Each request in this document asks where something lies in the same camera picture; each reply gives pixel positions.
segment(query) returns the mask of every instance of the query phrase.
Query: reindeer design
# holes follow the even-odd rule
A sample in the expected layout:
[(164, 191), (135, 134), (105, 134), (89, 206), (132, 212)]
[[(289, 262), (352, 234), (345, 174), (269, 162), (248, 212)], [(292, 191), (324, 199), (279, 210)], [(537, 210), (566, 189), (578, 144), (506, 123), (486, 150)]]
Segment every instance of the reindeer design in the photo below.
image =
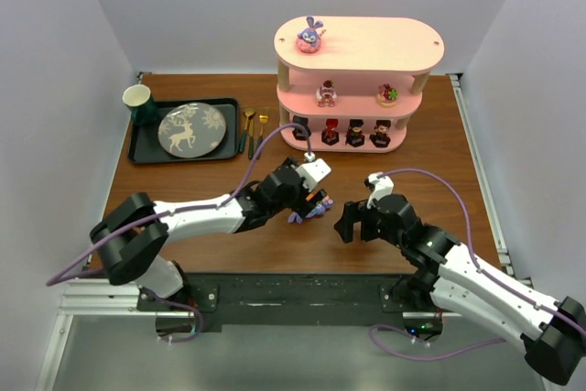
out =
[(193, 143), (195, 142), (195, 136), (193, 135), (193, 129), (191, 128), (191, 122), (188, 121), (188, 118), (195, 114), (196, 109), (194, 107), (188, 107), (181, 109), (180, 112), (177, 114), (173, 114), (168, 120), (169, 122), (176, 126), (176, 127), (183, 127), (183, 131), (176, 133), (174, 135), (169, 136), (168, 138), (171, 141), (171, 146), (169, 150), (172, 150), (173, 147), (176, 147), (177, 150), (181, 150), (179, 146), (180, 142), (185, 140), (187, 141), (190, 148), (193, 147)]

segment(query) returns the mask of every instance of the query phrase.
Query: gray floor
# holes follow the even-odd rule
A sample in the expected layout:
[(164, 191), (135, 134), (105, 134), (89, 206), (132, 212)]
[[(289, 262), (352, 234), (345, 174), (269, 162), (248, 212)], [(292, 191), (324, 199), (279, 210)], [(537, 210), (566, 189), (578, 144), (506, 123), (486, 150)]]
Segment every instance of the gray floor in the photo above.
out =
[[(430, 349), (383, 332), (403, 353), (437, 355), (493, 335), (447, 318)], [(505, 343), (440, 363), (381, 352), (358, 327), (226, 326), (170, 348), (152, 317), (77, 317), (55, 388), (74, 390), (542, 390)]]

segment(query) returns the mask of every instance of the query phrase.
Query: toy shelf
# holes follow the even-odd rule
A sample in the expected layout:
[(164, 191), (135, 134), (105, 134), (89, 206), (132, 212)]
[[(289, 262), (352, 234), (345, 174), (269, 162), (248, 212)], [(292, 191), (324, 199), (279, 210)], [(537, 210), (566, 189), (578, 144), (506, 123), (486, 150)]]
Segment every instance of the toy shelf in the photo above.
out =
[[(293, 130), (282, 130), (281, 135), (285, 142), (287, 142), (290, 146), (297, 148), (299, 150), (307, 150), (308, 143), (306, 141), (298, 141), (293, 137)], [(407, 128), (403, 128), (401, 130), (392, 128), (389, 131), (389, 136), (391, 138), (391, 143), (388, 145), (387, 148), (378, 148), (373, 146), (366, 136), (364, 141), (364, 145), (361, 147), (352, 147), (345, 145), (345, 133), (340, 133), (340, 142), (333, 146), (328, 146), (321, 142), (321, 132), (313, 132), (309, 137), (311, 141), (311, 149), (314, 151), (342, 151), (346, 153), (388, 153), (389, 151), (393, 151), (394, 149), (398, 148), (403, 141), (405, 140), (405, 136), (407, 135)]]
[[(419, 108), (422, 91), (431, 70), (444, 53), (443, 40), (432, 27), (403, 17), (316, 16), (323, 22), (319, 50), (302, 52), (297, 47), (298, 33), (308, 26), (306, 17), (297, 17), (281, 26), (275, 34), (278, 55), (279, 123), (293, 116), (308, 118), (311, 142), (317, 151), (386, 153), (398, 148), (407, 135), (409, 117)], [(316, 91), (327, 80), (333, 82), (338, 98), (334, 106), (318, 106)], [(376, 101), (378, 87), (388, 83), (398, 92), (396, 103), (384, 107)], [(362, 119), (364, 130), (376, 120), (391, 121), (391, 142), (375, 147), (368, 136), (362, 147), (344, 144), (346, 127), (338, 125), (340, 142), (328, 146), (321, 142), (326, 119), (349, 124)], [(281, 135), (291, 146), (306, 149), (291, 130)]]
[[(332, 74), (328, 80), (333, 81), (334, 88), (340, 91), (336, 105), (318, 107), (315, 96), (316, 84), (324, 81), (323, 74), (289, 71), (291, 86), (287, 92), (279, 90), (277, 96), (280, 104), (289, 112), (298, 116), (311, 118), (376, 118), (402, 119), (411, 116), (421, 104), (423, 93), (412, 95), (409, 89), (413, 77), (387, 73), (375, 74)], [(381, 107), (375, 100), (378, 84), (388, 82), (398, 91), (393, 107)]]

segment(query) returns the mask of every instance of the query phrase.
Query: figurine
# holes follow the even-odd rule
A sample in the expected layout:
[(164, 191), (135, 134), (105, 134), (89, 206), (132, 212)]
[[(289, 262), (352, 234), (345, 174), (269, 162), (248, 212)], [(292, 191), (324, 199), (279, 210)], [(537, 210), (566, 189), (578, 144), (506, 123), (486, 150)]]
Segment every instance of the figurine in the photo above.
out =
[[(320, 203), (318, 203), (315, 206), (315, 208), (313, 210), (311, 210), (311, 212), (309, 212), (308, 215), (305, 216), (305, 218), (310, 219), (311, 217), (315, 217), (316, 215), (322, 216), (323, 214), (326, 213), (326, 211), (329, 211), (331, 209), (332, 205), (333, 205), (333, 200), (330, 199), (330, 196), (326, 196), (323, 198), (323, 200)], [(293, 223), (293, 222), (303, 223), (303, 219), (296, 212), (292, 212), (291, 215), (289, 215), (289, 218), (287, 219), (287, 221), (289, 223)]]
[(378, 86), (376, 101), (383, 107), (393, 107), (396, 104), (396, 98), (399, 92), (391, 87), (388, 83)]
[(325, 103), (328, 103), (329, 107), (336, 105), (336, 98), (338, 98), (338, 93), (336, 93), (333, 88), (333, 81), (324, 81), (315, 92), (315, 97), (318, 99), (319, 107), (323, 107)]
[(352, 147), (361, 147), (364, 145), (363, 135), (364, 121), (362, 119), (351, 119), (348, 132), (346, 133), (346, 145)]
[(370, 135), (370, 140), (375, 147), (387, 148), (391, 143), (388, 136), (388, 130), (391, 128), (391, 122), (387, 119), (378, 119), (374, 125), (374, 133)]
[[(309, 130), (309, 119), (308, 118), (303, 118), (301, 116), (293, 116), (293, 122), (297, 123), (297, 124), (301, 124), (305, 127), (305, 129), (308, 131), (309, 136), (311, 136), (311, 130)], [(303, 132), (303, 130), (299, 130), (297, 127), (295, 127), (293, 129), (293, 137), (295, 137), (295, 139), (297, 139), (298, 141), (307, 141), (308, 137), (305, 134), (305, 132)]]
[(326, 128), (321, 132), (321, 142), (327, 146), (333, 146), (340, 142), (340, 134), (336, 131), (337, 119), (327, 119)]
[(312, 54), (313, 52), (320, 50), (321, 36), (323, 36), (323, 33), (326, 32), (326, 30), (323, 29), (318, 33), (316, 29), (323, 27), (323, 22), (321, 22), (321, 20), (316, 22), (313, 16), (307, 16), (306, 19), (308, 21), (308, 27), (297, 34), (296, 45), (301, 52)]

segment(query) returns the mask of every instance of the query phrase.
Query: black tray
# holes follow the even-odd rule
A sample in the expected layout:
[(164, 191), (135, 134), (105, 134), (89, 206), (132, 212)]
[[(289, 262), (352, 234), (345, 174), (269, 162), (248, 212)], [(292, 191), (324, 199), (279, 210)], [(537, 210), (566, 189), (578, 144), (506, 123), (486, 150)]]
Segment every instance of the black tray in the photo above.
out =
[(222, 112), (226, 120), (226, 134), (222, 142), (207, 155), (184, 158), (167, 153), (158, 143), (158, 124), (133, 125), (130, 136), (128, 158), (135, 164), (165, 164), (174, 162), (194, 162), (198, 160), (228, 159), (238, 151), (238, 102), (234, 98), (204, 98), (198, 100), (157, 101), (161, 120), (175, 107), (185, 103), (206, 103)]

